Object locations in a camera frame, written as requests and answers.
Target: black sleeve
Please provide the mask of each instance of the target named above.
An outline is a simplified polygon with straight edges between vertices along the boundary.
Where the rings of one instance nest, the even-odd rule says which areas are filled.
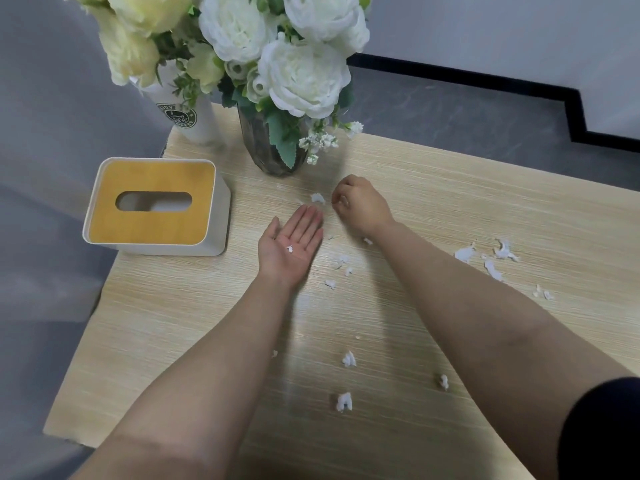
[[[560,479],[638,478],[638,458],[640,378],[615,379],[582,396],[560,435]]]

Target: wooden table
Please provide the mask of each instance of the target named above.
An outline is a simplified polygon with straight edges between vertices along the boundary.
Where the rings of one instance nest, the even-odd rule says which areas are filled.
[[[228,149],[172,132],[165,156],[211,158],[232,190],[228,249],[219,257],[120,253],[45,426],[96,447],[145,387],[213,327],[257,271],[270,218],[325,198],[348,173],[368,177],[396,218],[453,252],[507,237],[519,263],[505,281],[572,330],[640,372],[640,194],[371,135],[279,180],[256,168],[237,114],[215,107]],[[374,246],[348,235],[330,206],[327,236],[287,320],[233,477],[297,479],[523,479],[426,332]],[[354,275],[334,270],[351,257]],[[476,258],[472,265],[481,268]],[[337,281],[336,290],[325,286]],[[358,361],[345,369],[352,350]],[[444,392],[434,377],[449,376]],[[353,411],[333,408],[350,391]]]

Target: glass vase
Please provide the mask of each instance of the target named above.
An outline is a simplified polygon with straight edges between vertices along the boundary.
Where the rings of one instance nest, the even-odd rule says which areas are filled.
[[[242,128],[244,145],[247,151],[249,151],[253,163],[267,175],[288,177],[305,162],[307,159],[307,151],[300,147],[296,149],[296,161],[292,168],[289,168],[286,163],[282,161],[278,149],[269,141],[269,127],[264,120],[263,113],[254,112],[254,114],[247,116],[238,108],[238,115],[240,117],[240,127]],[[301,130],[302,134],[306,133],[304,128],[301,128]]]

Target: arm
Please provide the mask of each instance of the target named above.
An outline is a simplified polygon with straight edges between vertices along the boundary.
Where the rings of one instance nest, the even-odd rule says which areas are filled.
[[[244,296],[140,395],[76,480],[226,476],[285,308],[322,240],[322,217],[302,206],[279,232],[274,218],[258,245],[260,271]]]
[[[537,478],[557,476],[564,420],[588,390],[632,374],[514,288],[394,220],[368,180],[350,175],[332,203],[382,250],[484,416]]]

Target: flower bouquet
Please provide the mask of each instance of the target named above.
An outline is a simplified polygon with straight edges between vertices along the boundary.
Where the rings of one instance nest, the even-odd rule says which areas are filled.
[[[168,84],[187,107],[218,88],[248,121],[245,144],[245,129],[262,124],[288,169],[336,147],[334,129],[362,131],[341,117],[353,102],[346,59],[369,41],[371,0],[77,1],[99,23],[115,84]],[[168,64],[175,73],[162,80]]]

